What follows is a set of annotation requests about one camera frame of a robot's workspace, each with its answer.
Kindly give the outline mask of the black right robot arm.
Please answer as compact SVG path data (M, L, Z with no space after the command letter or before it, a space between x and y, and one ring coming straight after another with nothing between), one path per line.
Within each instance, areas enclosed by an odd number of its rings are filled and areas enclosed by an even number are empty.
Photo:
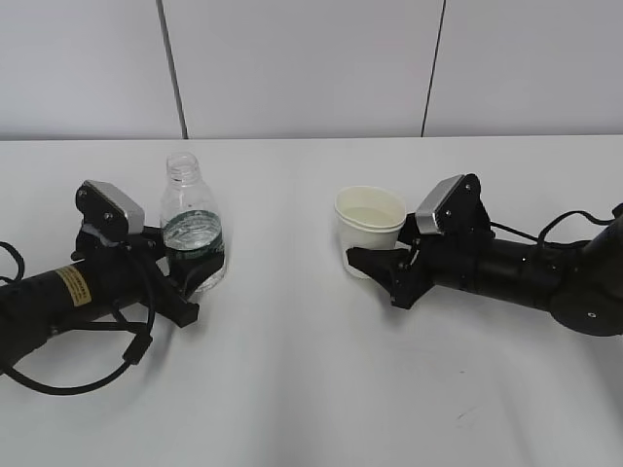
M603 231L572 243L545 237L562 214L531 243L499 239L487 212L475 213L453 233L423 234L410 215L399 238L405 247L351 247L348 264L409 309L435 286L523 305L549 313L559 324L594 337L622 333L622 209L610 220L582 215Z

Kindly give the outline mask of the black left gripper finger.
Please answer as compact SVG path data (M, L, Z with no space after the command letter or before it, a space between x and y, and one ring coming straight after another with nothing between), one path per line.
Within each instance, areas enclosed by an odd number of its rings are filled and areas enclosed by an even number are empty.
M165 251L163 232L160 228L145 226L140 237L146 248L151 251Z
M168 252L168 279L183 297L191 297L225 264L224 252Z

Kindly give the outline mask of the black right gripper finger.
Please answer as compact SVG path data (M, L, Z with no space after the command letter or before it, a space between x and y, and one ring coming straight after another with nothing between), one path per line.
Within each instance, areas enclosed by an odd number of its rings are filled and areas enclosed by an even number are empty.
M414 212L408 213L405 219L405 223L397 237L397 241L400 243L415 243L419 237L419 229L416 221L416 215Z
M408 249L372 250L351 247L346 251L348 264L382 287L393 287L402 270L411 263Z

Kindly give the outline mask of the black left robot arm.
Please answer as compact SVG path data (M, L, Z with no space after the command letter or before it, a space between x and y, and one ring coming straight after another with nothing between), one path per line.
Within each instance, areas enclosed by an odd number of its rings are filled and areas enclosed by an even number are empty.
M221 251L174 252L160 229L118 242L77 236L72 264L1 288L1 369L11 370L53 335L122 331L133 335L123 354L135 365L145 354L156 315L183 328L199 314L191 296L224 265Z

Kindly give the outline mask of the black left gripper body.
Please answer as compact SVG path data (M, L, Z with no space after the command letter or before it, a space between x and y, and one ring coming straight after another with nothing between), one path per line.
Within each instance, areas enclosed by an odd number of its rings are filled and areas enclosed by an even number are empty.
M85 278L92 296L90 307L103 316L142 304L184 328L198 320L200 307L181 296L164 275L158 261L165 251L151 251L140 234L104 245L79 230L71 258Z

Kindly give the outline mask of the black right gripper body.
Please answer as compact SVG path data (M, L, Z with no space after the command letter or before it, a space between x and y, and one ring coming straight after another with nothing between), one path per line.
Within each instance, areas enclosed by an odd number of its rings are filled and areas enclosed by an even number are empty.
M476 228L446 234L402 230L398 240L410 249L392 274L391 304L410 308L437 285L473 293L478 263L494 239L493 231Z

